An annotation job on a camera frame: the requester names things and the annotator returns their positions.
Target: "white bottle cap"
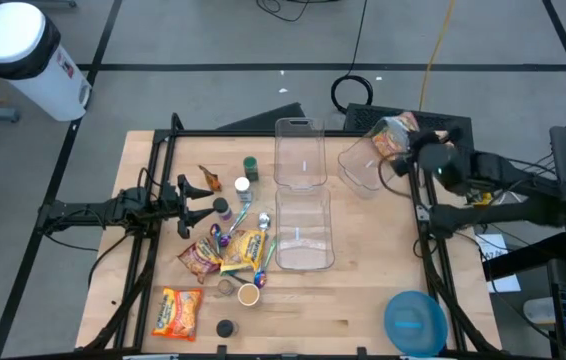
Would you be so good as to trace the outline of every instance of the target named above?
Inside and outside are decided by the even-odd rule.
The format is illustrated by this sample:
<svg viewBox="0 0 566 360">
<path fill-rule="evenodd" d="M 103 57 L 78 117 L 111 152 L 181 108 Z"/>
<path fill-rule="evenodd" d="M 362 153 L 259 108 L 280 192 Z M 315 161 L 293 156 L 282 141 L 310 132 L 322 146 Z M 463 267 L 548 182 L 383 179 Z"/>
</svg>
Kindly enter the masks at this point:
<svg viewBox="0 0 566 360">
<path fill-rule="evenodd" d="M 234 182 L 236 191 L 247 191 L 250 188 L 250 180 L 245 177 L 240 177 Z"/>
</svg>

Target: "small cup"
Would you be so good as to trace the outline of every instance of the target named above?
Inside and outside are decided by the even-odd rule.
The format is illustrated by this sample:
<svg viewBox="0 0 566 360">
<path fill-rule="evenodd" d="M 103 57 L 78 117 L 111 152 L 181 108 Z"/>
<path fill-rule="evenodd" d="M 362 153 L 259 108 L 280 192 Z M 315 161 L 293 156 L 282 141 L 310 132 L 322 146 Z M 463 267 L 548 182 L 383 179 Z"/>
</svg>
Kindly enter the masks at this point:
<svg viewBox="0 0 566 360">
<path fill-rule="evenodd" d="M 239 288 L 238 295 L 239 302 L 247 307 L 252 307 L 258 304 L 261 299 L 261 291 L 254 284 L 243 284 Z"/>
</svg>

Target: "blue bowl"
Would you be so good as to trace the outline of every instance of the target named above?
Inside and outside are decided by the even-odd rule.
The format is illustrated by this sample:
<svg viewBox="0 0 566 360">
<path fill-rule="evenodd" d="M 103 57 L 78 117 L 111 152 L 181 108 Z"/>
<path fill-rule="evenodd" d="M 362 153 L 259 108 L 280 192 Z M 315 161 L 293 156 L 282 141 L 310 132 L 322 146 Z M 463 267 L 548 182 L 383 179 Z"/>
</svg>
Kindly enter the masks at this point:
<svg viewBox="0 0 566 360">
<path fill-rule="evenodd" d="M 405 291 L 385 308 L 385 333 L 404 354 L 437 355 L 445 346 L 447 321 L 439 304 L 418 291 Z"/>
</svg>

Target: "white trash can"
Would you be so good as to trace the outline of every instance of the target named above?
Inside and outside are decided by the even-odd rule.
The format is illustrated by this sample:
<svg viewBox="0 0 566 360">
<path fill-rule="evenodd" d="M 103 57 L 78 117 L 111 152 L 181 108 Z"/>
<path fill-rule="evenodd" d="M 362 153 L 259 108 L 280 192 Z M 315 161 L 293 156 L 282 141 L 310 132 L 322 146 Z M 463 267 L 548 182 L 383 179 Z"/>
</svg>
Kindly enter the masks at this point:
<svg viewBox="0 0 566 360">
<path fill-rule="evenodd" d="M 85 114 L 92 87 L 63 46 L 61 34 L 34 5 L 0 5 L 0 78 L 58 121 Z"/>
</svg>

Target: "gray floor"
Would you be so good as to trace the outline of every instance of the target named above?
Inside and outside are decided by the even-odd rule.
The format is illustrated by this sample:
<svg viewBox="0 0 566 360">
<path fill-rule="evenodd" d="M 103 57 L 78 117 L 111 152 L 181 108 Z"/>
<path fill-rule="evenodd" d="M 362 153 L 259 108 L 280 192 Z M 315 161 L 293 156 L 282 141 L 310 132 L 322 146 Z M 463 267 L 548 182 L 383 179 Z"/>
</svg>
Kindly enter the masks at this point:
<svg viewBox="0 0 566 360">
<path fill-rule="evenodd" d="M 113 0 L 78 0 L 78 8 L 41 4 L 77 63 L 91 63 Z M 566 0 L 553 1 L 566 28 Z M 295 4 L 283 3 L 293 16 Z M 248 0 L 123 0 L 104 64 L 348 63 L 363 2 L 310 5 L 293 24 Z M 446 9 L 437 0 L 370 0 L 359 63 L 426 63 Z M 566 64 L 566 54 L 540 0 L 459 0 L 437 63 Z M 218 71 L 98 73 L 58 193 L 68 201 L 105 199 L 112 191 L 125 133 L 167 127 L 176 111 L 188 129 L 212 129 L 298 101 L 308 116 L 338 128 L 343 116 L 329 98 L 342 71 Z M 373 82 L 374 103 L 417 108 L 422 72 L 359 72 Z M 355 85 L 342 101 L 362 102 Z M 0 315 L 32 231 L 67 124 L 0 81 L 0 98 L 22 113 L 0 123 Z M 566 72 L 434 72 L 424 110 L 470 116 L 480 149 L 535 161 L 549 153 L 548 129 L 566 124 Z M 552 230 L 507 229 L 538 241 Z M 96 246 L 99 231 L 69 230 L 60 240 Z M 94 255 L 44 241 L 4 356 L 73 348 L 86 277 Z M 547 296 L 543 269 L 520 275 L 517 305 Z M 504 348 L 548 355 L 544 340 L 493 299 Z"/>
</svg>

